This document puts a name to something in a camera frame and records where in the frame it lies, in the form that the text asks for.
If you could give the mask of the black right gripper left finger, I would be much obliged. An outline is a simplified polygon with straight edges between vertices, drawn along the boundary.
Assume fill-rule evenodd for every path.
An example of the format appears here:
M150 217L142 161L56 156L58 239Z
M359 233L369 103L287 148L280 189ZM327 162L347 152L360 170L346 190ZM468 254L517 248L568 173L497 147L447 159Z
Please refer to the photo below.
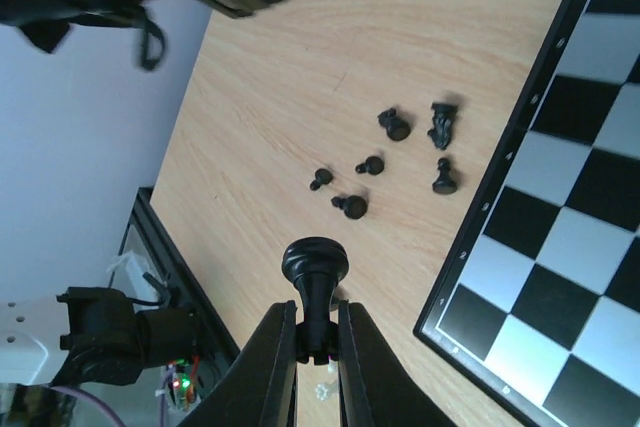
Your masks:
M297 424L296 305L273 304L214 390L183 427Z

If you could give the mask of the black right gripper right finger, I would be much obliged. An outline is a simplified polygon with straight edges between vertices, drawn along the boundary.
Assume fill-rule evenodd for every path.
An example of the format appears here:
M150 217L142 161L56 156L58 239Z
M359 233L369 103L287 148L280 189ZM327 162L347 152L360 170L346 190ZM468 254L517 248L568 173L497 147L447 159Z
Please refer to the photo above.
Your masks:
M453 426L412 380L361 303L338 309L342 426Z

